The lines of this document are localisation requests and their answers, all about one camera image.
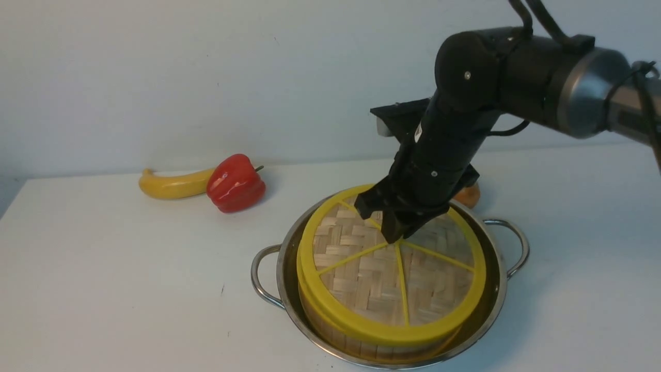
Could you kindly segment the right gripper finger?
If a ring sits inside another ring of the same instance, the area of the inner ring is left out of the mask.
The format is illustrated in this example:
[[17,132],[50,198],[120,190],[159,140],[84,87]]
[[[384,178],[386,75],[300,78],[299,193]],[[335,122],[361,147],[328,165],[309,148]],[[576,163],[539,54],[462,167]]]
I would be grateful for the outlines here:
[[429,221],[429,214],[410,210],[383,210],[382,235],[388,243],[411,237]]

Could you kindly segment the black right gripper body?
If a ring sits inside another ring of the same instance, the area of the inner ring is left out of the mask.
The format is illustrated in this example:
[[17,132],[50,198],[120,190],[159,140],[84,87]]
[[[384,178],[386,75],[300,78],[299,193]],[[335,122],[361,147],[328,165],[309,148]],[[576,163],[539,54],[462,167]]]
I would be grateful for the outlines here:
[[362,218],[380,211],[392,226],[413,227],[448,212],[451,200],[477,184],[479,172],[465,162],[409,160],[394,163],[388,175],[357,195]]

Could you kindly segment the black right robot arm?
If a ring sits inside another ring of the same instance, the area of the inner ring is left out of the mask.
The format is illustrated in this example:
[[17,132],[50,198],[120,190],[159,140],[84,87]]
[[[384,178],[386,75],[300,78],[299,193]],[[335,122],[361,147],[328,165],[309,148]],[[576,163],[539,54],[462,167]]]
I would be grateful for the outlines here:
[[576,139],[605,131],[647,145],[659,161],[659,71],[629,62],[588,35],[568,36],[541,1],[511,1],[520,27],[449,36],[434,65],[430,98],[371,109],[380,136],[400,144],[388,175],[357,196],[363,219],[380,211],[389,243],[449,210],[472,186],[489,136],[539,124]]

